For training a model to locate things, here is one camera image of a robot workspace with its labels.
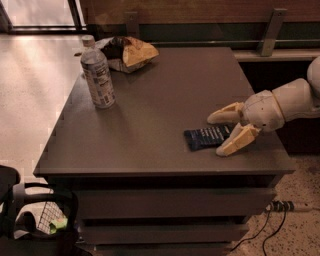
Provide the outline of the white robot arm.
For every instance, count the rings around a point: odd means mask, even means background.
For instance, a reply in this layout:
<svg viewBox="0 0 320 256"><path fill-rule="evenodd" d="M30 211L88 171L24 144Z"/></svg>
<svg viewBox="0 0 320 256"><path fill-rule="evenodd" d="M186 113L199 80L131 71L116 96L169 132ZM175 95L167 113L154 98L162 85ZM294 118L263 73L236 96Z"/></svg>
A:
<svg viewBox="0 0 320 256"><path fill-rule="evenodd" d="M263 90L245 102L234 102L213 113L209 124L233 123L230 137L216 154L227 157L252 143L261 132L280 129L299 118L320 117L320 57L307 69L307 79L299 78L272 91Z"/></svg>

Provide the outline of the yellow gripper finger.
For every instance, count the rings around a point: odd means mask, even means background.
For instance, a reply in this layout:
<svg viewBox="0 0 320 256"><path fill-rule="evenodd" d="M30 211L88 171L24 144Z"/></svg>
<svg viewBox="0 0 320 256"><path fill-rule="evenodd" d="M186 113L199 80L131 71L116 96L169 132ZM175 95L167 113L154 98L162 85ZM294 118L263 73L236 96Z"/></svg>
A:
<svg viewBox="0 0 320 256"><path fill-rule="evenodd" d="M229 156L252 143L259 133L260 129L252 124L242 126L238 123L230 137L216 149L216 154L221 157Z"/></svg>
<svg viewBox="0 0 320 256"><path fill-rule="evenodd" d="M223 124L223 123L243 123L243 102L231 103L207 117L209 124Z"/></svg>

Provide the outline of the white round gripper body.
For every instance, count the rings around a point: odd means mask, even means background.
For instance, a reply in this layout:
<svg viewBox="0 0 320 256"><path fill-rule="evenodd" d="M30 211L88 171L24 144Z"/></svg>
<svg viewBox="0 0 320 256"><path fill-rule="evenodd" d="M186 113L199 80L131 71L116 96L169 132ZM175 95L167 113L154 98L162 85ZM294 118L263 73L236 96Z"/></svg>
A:
<svg viewBox="0 0 320 256"><path fill-rule="evenodd" d="M268 90L250 96L244 103L242 113L246 122L265 132L282 128L285 123L274 94Z"/></svg>

